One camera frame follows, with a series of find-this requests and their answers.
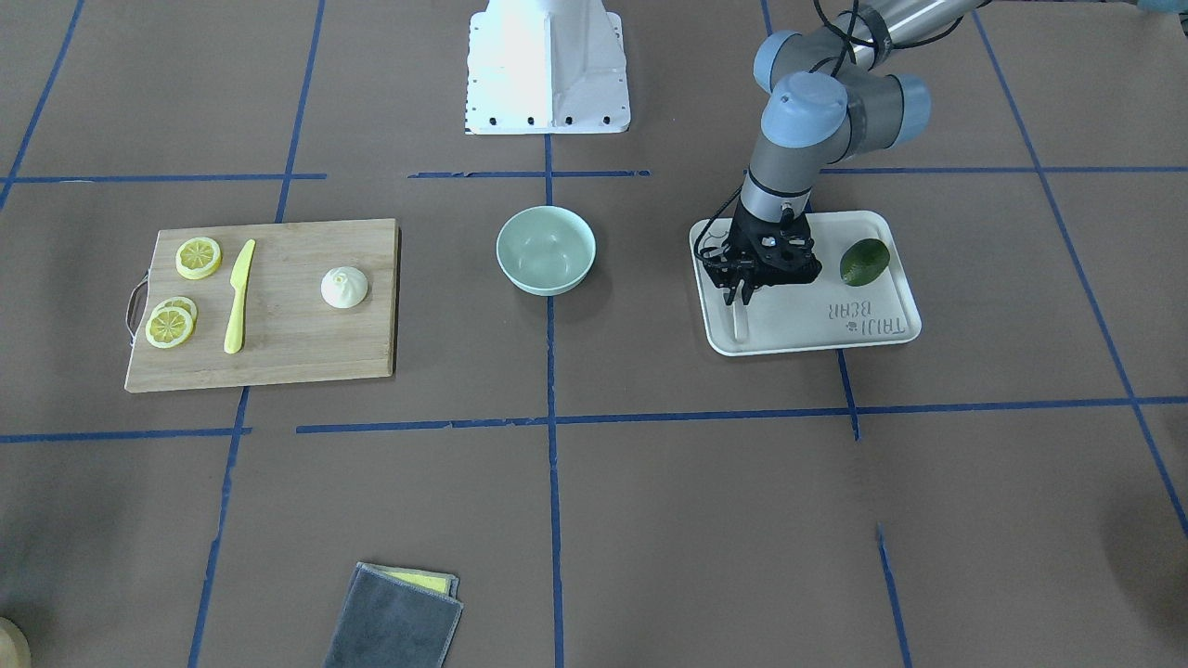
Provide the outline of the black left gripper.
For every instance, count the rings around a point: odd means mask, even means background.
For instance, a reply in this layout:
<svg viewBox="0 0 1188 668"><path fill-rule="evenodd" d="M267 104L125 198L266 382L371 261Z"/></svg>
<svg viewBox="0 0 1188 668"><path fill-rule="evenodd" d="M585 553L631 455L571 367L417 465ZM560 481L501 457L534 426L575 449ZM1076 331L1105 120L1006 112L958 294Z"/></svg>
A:
<svg viewBox="0 0 1188 668"><path fill-rule="evenodd" d="M734 304L738 286L740 302L748 305L756 286L811 284L822 270L807 215L794 212L777 212L772 223L735 209L726 239L699 248L699 261L714 285L723 288L726 305Z"/></svg>

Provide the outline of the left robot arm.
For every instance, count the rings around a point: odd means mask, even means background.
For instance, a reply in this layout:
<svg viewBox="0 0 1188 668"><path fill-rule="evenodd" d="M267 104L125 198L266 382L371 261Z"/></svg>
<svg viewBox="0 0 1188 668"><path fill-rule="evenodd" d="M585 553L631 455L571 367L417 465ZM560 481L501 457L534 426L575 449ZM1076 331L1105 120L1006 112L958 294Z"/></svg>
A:
<svg viewBox="0 0 1188 668"><path fill-rule="evenodd" d="M742 185L731 196L729 233L694 256L726 305L764 286L819 279L805 206L820 170L912 140L933 116L933 95L909 75L878 75L896 51L950 34L975 1L854 1L811 33L769 34L756 51L767 93Z"/></svg>

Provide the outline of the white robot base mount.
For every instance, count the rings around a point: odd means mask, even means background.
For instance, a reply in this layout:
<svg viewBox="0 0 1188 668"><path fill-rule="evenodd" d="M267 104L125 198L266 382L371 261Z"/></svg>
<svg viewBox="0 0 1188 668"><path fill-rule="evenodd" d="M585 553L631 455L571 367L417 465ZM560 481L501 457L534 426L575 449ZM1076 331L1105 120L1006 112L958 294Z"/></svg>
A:
<svg viewBox="0 0 1188 668"><path fill-rule="evenodd" d="M489 1L470 15L467 136L598 136L632 122L621 17L602 1Z"/></svg>

